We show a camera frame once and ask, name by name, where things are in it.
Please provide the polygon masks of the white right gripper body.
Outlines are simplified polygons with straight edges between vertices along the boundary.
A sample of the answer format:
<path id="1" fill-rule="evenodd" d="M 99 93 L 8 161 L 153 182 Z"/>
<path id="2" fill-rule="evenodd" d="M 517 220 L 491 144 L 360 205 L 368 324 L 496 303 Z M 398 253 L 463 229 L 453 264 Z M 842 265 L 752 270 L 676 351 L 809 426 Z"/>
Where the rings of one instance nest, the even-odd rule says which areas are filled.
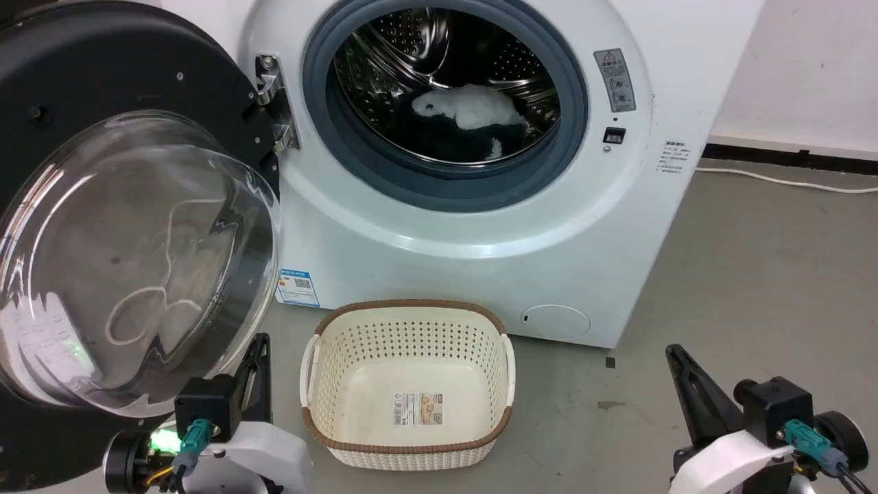
<path id="1" fill-rule="evenodd" d="M 726 493 L 743 484 L 774 458 L 793 453 L 783 442 L 773 448 L 742 430 L 722 436 L 680 467 L 671 481 L 671 493 Z"/>

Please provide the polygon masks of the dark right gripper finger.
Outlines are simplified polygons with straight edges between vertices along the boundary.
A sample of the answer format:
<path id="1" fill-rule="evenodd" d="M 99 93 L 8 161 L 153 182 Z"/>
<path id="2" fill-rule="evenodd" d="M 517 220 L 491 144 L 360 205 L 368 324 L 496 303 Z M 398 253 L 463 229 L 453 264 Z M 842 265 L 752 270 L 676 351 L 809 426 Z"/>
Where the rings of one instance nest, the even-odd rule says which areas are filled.
<path id="1" fill-rule="evenodd" d="M 704 388 L 707 374 L 680 344 L 667 345 L 665 356 L 692 446 L 703 448 L 717 434 L 711 394 Z"/>
<path id="2" fill-rule="evenodd" d="M 717 422 L 716 438 L 742 430 L 744 428 L 744 414 L 742 410 L 740 410 L 737 404 L 734 403 L 724 391 L 722 391 L 709 373 L 706 371 L 705 373 L 707 374 L 707 378 L 704 379 L 704 388 L 709 394 L 711 394 L 711 404 Z"/>

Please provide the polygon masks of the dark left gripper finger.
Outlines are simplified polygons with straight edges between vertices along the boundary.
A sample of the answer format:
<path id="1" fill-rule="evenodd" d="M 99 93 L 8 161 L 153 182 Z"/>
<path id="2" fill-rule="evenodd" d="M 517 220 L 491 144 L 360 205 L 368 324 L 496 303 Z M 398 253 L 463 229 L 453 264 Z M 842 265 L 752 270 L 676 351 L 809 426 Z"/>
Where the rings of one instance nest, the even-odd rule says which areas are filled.
<path id="1" fill-rule="evenodd" d="M 235 373 L 236 394 L 233 399 L 239 419 L 261 421 L 261 343 L 250 343 Z"/>
<path id="2" fill-rule="evenodd" d="M 258 333 L 255 344 L 252 419 L 272 424 L 272 341 L 266 333 Z"/>

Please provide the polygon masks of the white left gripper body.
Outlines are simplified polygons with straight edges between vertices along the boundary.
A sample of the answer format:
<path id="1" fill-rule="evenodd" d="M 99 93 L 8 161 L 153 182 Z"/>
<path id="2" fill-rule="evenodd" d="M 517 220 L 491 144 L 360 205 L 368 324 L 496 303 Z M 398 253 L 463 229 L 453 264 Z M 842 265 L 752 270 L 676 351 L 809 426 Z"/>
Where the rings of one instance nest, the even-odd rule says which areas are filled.
<path id="1" fill-rule="evenodd" d="M 206 446 L 185 493 L 308 493 L 313 462 L 305 441 L 266 422 L 244 421 L 226 442 Z"/>

